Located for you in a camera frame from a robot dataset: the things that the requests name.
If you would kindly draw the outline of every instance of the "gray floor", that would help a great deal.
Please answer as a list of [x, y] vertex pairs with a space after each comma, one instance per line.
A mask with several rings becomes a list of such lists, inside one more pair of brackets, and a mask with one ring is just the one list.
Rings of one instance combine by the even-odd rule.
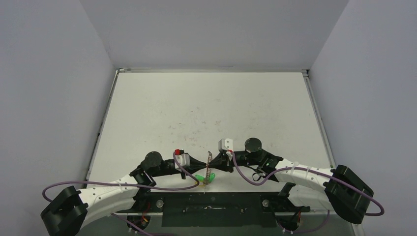
[[[322, 223], [324, 215], [304, 215], [302, 216], [303, 225], [299, 229], [311, 229]], [[149, 233], [172, 233], [178, 236], [279, 236], [283, 235], [280, 228], [261, 228], [259, 226], [244, 227], [160, 227], [161, 216], [152, 217], [150, 225], [146, 231]], [[308, 236], [354, 236], [352, 225], [344, 221], [337, 215], [332, 215], [329, 222], [319, 231], [298, 234]], [[134, 236], [128, 233], [127, 225], [112, 216], [101, 218], [84, 227], [78, 236]]]

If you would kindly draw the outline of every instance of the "cable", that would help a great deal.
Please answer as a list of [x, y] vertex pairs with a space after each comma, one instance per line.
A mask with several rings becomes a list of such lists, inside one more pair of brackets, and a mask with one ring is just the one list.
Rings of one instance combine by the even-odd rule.
[[174, 236], [175, 234], [168, 234], [168, 233], [146, 233], [144, 230], [142, 230], [141, 228], [137, 227], [135, 224], [133, 224], [132, 222], [128, 221], [127, 219], [120, 217], [114, 213], [111, 213], [112, 216], [116, 217], [119, 220], [122, 220], [124, 222], [126, 222], [127, 224], [129, 224], [132, 228], [136, 229], [139, 234], [141, 235], [148, 235], [148, 236]]
[[305, 234], [305, 233], [311, 233], [311, 232], [314, 232], [314, 231], [317, 231], [317, 230], [321, 229], [325, 224], [327, 224], [327, 222], [328, 222], [329, 219], [330, 219], [330, 211], [328, 210], [327, 211], [327, 217], [325, 218], [325, 220], [319, 226], [317, 226], [317, 227], [315, 227], [313, 229], [310, 229], [310, 230], [290, 231], [290, 230], [287, 230], [284, 227], [282, 227], [282, 225], [280, 225], [279, 223], [278, 223], [278, 225], [281, 228], [283, 228], [285, 232], [289, 232], [291, 234]]
[[264, 183], [268, 180], [268, 178], [270, 178], [273, 174], [275, 174], [275, 173], [277, 173], [277, 172], [280, 172], [280, 171], [287, 171], [287, 170], [292, 170], [292, 169], [294, 169], [294, 170], [301, 170], [301, 171], [308, 171], [308, 172], [311, 172], [311, 173], [314, 173], [314, 174], [317, 174], [317, 175], [320, 175], [320, 176], [327, 177], [327, 178], [329, 178], [329, 179], [331, 179], [331, 180], [334, 180], [334, 181], [336, 181], [336, 182], [338, 182], [338, 183], [340, 183], [340, 184], [345, 185], [346, 187], [348, 187], [348, 188], [350, 188], [350, 189], [354, 190], [355, 192], [357, 192], [357, 193], [361, 194], [362, 196], [364, 196], [365, 198], [367, 198], [367, 199], [368, 199], [368, 200], [370, 200], [371, 202], [375, 203], [375, 204], [376, 204], [376, 205], [380, 208], [380, 210], [381, 210], [381, 212], [378, 212], [378, 213], [366, 213], [365, 215], [367, 215], [367, 216], [380, 216], [380, 215], [383, 215], [383, 214], [385, 213], [384, 207], [383, 207], [383, 206], [382, 206], [379, 202], [377, 202], [375, 199], [373, 199], [371, 196], [369, 196], [369, 195], [367, 195], [366, 193], [364, 193], [364, 192], [360, 191], [359, 189], [355, 188], [354, 186], [352, 186], [352, 185], [350, 185], [350, 184], [346, 183], [345, 181], [342, 181], [342, 180], [340, 180], [340, 179], [338, 179], [338, 178], [336, 178], [336, 177], [329, 176], [329, 175], [323, 174], [323, 173], [321, 173], [321, 172], [318, 172], [318, 171], [315, 171], [315, 170], [312, 170], [312, 169], [309, 169], [309, 170], [308, 170], [308, 169], [303, 168], [303, 167], [286, 167], [286, 168], [280, 168], [280, 169], [278, 169], [278, 170], [275, 170], [275, 171], [273, 171], [273, 172], [269, 173], [269, 175], [265, 176], [265, 179], [264, 179], [264, 180], [262, 180], [261, 182], [259, 182], [259, 183], [252, 182], [250, 179], [248, 179], [248, 178], [247, 178], [247, 177], [246, 177], [246, 176], [242, 173], [242, 171], [241, 171], [241, 170], [240, 170], [240, 168], [238, 167], [238, 164], [237, 164], [237, 162], [236, 162], [236, 156], [235, 156], [235, 153], [234, 153], [233, 151], [231, 151], [231, 150], [229, 150], [229, 151], [232, 153], [233, 164], [235, 165], [236, 170], [239, 172], [239, 175], [240, 175], [240, 176], [242, 176], [242, 178], [243, 178], [244, 180], [246, 180], [246, 182], [248, 182], [248, 183], [250, 183], [250, 184], [252, 184], [252, 185], [256, 185], [256, 186], [262, 185], [262, 184], [264, 184]]
[[56, 186], [60, 186], [60, 185], [65, 185], [65, 184], [95, 184], [95, 185], [103, 185], [103, 186], [129, 186], [129, 187], [139, 187], [139, 188], [150, 188], [150, 189], [156, 189], [156, 190], [165, 190], [165, 191], [181, 191], [181, 190], [187, 190], [187, 189], [192, 189], [197, 187], [198, 185], [200, 185], [200, 182], [198, 181], [197, 178], [195, 178], [192, 174], [190, 174], [190, 172], [188, 172], [186, 169], [184, 169], [184, 167], [181, 166], [181, 164], [177, 161], [177, 159], [175, 158], [175, 152], [173, 153], [173, 157], [174, 157], [174, 162], [175, 164], [188, 176], [190, 176], [193, 180], [196, 181], [196, 183], [192, 186], [189, 187], [184, 187], [184, 188], [160, 188], [160, 187], [152, 187], [152, 186], [147, 186], [147, 185], [141, 185], [141, 184], [133, 184], [133, 183], [104, 183], [104, 182], [96, 182], [96, 181], [64, 181], [64, 182], [59, 182], [59, 183], [54, 183], [51, 184], [49, 186], [47, 186], [46, 188], [44, 188], [42, 190], [42, 196], [45, 200], [52, 202], [52, 199], [48, 198], [46, 196], [46, 191], [50, 188], [56, 187]]

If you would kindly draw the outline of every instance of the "robotic arm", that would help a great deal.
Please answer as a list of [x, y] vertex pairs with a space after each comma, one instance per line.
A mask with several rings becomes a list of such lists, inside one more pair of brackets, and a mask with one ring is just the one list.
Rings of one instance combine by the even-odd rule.
[[[131, 209], [137, 199], [147, 194], [150, 189], [185, 190], [198, 185], [163, 189], [156, 186], [153, 177], [180, 174], [193, 174], [205, 169], [207, 164], [191, 157], [183, 150], [176, 150], [174, 159], [163, 160], [156, 151], [146, 155], [141, 164], [128, 175], [110, 183], [89, 182], [93, 187], [76, 190], [70, 186], [62, 190], [42, 211], [41, 217], [51, 236], [73, 236], [85, 225], [101, 217], [121, 210]], [[239, 167], [251, 168], [264, 180], [251, 182], [243, 176]], [[234, 169], [253, 185], [265, 181], [287, 182], [278, 193], [280, 199], [288, 199], [295, 207], [312, 207], [314, 209], [334, 210], [343, 219], [360, 224], [370, 204], [373, 191], [349, 168], [339, 165], [336, 169], [308, 167], [275, 156], [262, 149], [259, 139], [250, 138], [245, 142], [245, 150], [234, 151], [233, 140], [219, 141], [219, 154], [208, 164], [209, 168], [226, 172]], [[369, 196], [351, 190], [341, 184], [359, 189]]]

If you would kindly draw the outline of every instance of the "metal bolt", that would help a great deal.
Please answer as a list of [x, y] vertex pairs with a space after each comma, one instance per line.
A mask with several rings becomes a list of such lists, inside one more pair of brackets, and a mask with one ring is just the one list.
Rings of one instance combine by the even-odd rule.
[[163, 205], [164, 205], [164, 201], [163, 200], [156, 201], [156, 207], [157, 208], [161, 208]]
[[269, 206], [269, 201], [268, 200], [263, 200], [262, 201], [262, 205], [264, 206], [264, 207], [268, 207]]

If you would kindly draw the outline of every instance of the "gray wall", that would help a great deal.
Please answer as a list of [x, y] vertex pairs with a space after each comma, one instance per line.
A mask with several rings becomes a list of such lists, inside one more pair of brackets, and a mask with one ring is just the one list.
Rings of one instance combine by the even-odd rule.
[[307, 69], [348, 0], [80, 0], [117, 67]]
[[85, 176], [114, 69], [78, 1], [2, 2], [0, 32], [0, 234], [42, 236], [41, 190]]
[[416, 0], [350, 0], [310, 71], [336, 162], [386, 208], [367, 235], [417, 231], [416, 12]]

